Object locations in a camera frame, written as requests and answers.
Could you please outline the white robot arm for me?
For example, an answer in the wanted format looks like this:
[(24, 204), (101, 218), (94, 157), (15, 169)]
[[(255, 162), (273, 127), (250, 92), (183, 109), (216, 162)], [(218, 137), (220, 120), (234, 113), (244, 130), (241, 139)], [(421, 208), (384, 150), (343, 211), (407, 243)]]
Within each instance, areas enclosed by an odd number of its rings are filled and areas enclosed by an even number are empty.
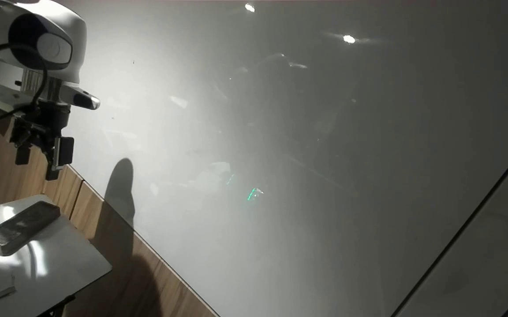
[(57, 180), (73, 162), (75, 139), (66, 137), (71, 107), (98, 109), (100, 99), (80, 86), (87, 25), (57, 0), (0, 0), (0, 62), (41, 72), (34, 93), (0, 83), (0, 120), (13, 116), (17, 164), (27, 166), (38, 146)]

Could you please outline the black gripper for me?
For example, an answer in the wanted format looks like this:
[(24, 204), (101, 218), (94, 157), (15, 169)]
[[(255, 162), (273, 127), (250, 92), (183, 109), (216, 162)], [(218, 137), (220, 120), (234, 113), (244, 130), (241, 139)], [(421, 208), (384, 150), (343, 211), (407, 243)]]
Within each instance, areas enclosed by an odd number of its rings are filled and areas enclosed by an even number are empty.
[(56, 102), (41, 102), (22, 111), (11, 134), (17, 144), (17, 164), (26, 166), (31, 160), (31, 144), (50, 148), (47, 178), (57, 180), (63, 167), (73, 162), (75, 153), (75, 139), (63, 137), (70, 113), (68, 106)]

